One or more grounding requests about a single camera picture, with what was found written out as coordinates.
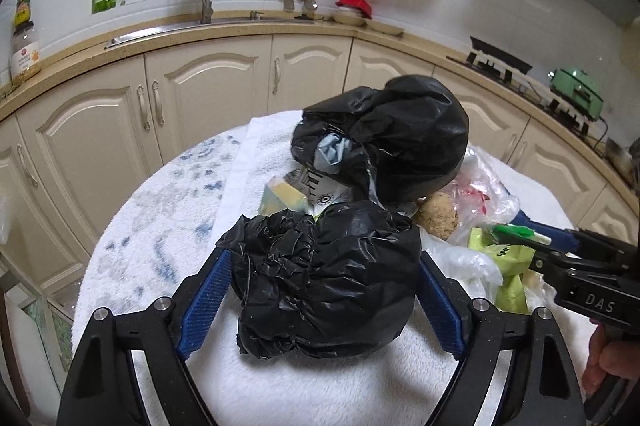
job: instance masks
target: crumpled black plastic bag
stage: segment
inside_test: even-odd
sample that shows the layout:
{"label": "crumpled black plastic bag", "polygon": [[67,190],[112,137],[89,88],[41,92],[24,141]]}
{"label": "crumpled black plastic bag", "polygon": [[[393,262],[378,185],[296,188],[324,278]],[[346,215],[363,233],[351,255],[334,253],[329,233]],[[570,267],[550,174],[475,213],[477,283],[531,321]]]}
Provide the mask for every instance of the crumpled black plastic bag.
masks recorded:
{"label": "crumpled black plastic bag", "polygon": [[369,192],[369,170],[383,202],[431,195],[458,174],[468,143],[466,112],[439,81],[425,76],[390,80],[384,90],[360,86],[305,109],[291,154],[313,168],[318,143],[329,133],[353,142],[329,176]]}
{"label": "crumpled black plastic bag", "polygon": [[317,223],[290,210],[242,216],[217,246],[232,251],[238,346],[257,358],[367,354],[414,310],[420,234],[370,200],[329,206]]}

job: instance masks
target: upper cabinet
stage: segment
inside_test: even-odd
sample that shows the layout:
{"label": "upper cabinet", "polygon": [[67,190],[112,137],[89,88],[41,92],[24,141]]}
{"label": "upper cabinet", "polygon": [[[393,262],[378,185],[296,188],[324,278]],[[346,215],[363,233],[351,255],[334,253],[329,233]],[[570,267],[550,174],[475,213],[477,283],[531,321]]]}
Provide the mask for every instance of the upper cabinet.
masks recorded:
{"label": "upper cabinet", "polygon": [[42,184],[88,252],[162,166],[142,56],[63,83],[17,113]]}
{"label": "upper cabinet", "polygon": [[8,241],[0,245],[11,266],[48,294],[80,278],[89,255],[45,191],[15,116],[0,124],[0,187],[13,213]]}
{"label": "upper cabinet", "polygon": [[267,113],[271,36],[211,40],[145,56],[164,163]]}
{"label": "upper cabinet", "polygon": [[605,186],[604,178],[586,159],[533,119],[508,164],[546,186],[574,225]]}
{"label": "upper cabinet", "polygon": [[469,142],[507,162],[527,126],[529,116],[453,72],[436,67],[433,77],[456,96],[469,116]]}
{"label": "upper cabinet", "polygon": [[271,51],[269,114],[304,108],[342,93],[351,38],[276,35]]}
{"label": "upper cabinet", "polygon": [[609,186],[604,188],[578,226],[629,244],[638,243],[638,217]]}
{"label": "upper cabinet", "polygon": [[386,82],[408,74],[433,75],[434,66],[408,54],[361,40],[354,40],[344,91],[357,86],[385,88]]}

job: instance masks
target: cloth rag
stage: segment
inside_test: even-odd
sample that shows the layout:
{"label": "cloth rag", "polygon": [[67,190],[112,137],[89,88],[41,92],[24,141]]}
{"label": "cloth rag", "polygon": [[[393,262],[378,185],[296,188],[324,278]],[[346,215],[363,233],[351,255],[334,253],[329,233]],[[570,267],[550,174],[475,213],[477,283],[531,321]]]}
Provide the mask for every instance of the cloth rag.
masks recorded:
{"label": "cloth rag", "polygon": [[[204,141],[149,178],[123,205],[95,247],[82,282],[74,348],[92,312],[143,310],[197,272],[219,237],[241,214],[257,214],[265,184],[296,167],[290,139],[300,112],[254,119]],[[492,159],[496,173],[531,218],[571,223],[540,184]],[[564,334],[578,374],[584,370],[588,319],[546,303]],[[203,347],[187,366],[221,426],[422,426],[456,367],[420,308],[402,334],[366,358],[335,361],[290,352],[270,360],[243,356],[236,345],[241,306],[230,290]],[[136,374],[151,424],[166,425],[144,355]],[[509,363],[502,353],[477,426],[489,426]]]}

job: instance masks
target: human hand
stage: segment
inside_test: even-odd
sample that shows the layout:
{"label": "human hand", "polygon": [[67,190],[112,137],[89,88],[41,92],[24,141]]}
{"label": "human hand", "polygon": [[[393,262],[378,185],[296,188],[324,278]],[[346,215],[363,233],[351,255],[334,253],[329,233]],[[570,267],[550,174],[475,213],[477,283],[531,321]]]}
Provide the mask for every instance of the human hand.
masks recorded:
{"label": "human hand", "polygon": [[588,395],[596,393],[607,376],[636,380],[640,378],[640,342],[611,342],[604,325],[589,340],[589,359],[582,374],[582,387]]}

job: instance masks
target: green appliance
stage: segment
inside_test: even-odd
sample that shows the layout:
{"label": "green appliance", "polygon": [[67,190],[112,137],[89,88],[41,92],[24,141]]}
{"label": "green appliance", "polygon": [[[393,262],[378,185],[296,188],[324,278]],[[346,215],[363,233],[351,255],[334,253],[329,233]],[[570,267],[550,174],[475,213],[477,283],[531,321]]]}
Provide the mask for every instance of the green appliance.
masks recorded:
{"label": "green appliance", "polygon": [[598,84],[584,70],[560,69],[549,73],[551,91],[581,114],[595,121],[600,119],[603,101]]}

